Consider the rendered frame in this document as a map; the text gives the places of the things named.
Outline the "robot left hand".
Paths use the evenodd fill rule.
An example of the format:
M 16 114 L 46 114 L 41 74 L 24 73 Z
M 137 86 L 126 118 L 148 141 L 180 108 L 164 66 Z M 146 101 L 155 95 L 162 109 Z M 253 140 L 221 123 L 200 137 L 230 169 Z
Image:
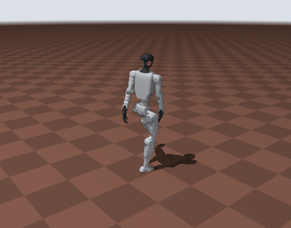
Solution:
M 125 122 L 125 123 L 128 123 L 127 121 L 126 121 L 126 119 L 128 119 L 127 118 L 127 116 L 126 116 L 126 111 L 127 111 L 127 109 L 126 109 L 126 105 L 124 105 L 123 106 L 123 121 Z

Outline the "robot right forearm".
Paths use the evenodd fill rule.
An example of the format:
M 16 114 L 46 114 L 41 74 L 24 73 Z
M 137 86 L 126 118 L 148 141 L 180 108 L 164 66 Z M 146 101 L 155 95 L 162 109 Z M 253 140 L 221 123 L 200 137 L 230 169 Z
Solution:
M 163 93 L 160 94 L 160 99 L 157 99 L 159 111 L 162 110 L 164 112 L 164 103 L 163 103 Z

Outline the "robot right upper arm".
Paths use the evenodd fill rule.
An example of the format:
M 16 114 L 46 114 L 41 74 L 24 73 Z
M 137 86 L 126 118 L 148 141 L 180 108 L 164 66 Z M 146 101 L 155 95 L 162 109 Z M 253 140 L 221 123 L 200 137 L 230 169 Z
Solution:
M 160 99 L 161 89 L 162 89 L 162 77 L 157 74 L 153 74 L 153 81 L 155 82 L 155 97 Z

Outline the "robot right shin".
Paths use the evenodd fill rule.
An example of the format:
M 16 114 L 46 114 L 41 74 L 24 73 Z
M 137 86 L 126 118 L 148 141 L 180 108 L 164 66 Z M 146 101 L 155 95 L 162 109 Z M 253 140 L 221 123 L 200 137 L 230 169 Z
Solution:
M 153 154 L 153 150 L 154 150 L 154 146 L 155 146 L 155 142 L 153 140 L 149 140 L 147 143 L 147 146 L 144 146 L 144 165 L 145 168 L 148 167 L 150 158 Z

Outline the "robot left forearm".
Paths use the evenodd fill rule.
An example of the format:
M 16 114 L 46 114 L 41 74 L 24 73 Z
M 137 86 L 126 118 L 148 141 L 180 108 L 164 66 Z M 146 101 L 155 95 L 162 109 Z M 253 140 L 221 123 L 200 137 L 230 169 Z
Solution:
M 128 88 L 127 88 L 128 89 Z M 128 109 L 128 105 L 129 105 L 129 102 L 130 102 L 130 98 L 131 98 L 131 95 L 130 94 L 127 94 L 127 90 L 126 90 L 126 94 L 125 94 L 125 99 L 124 99 L 124 105 L 126 105 L 126 109 Z M 122 107 L 123 107 L 122 106 Z

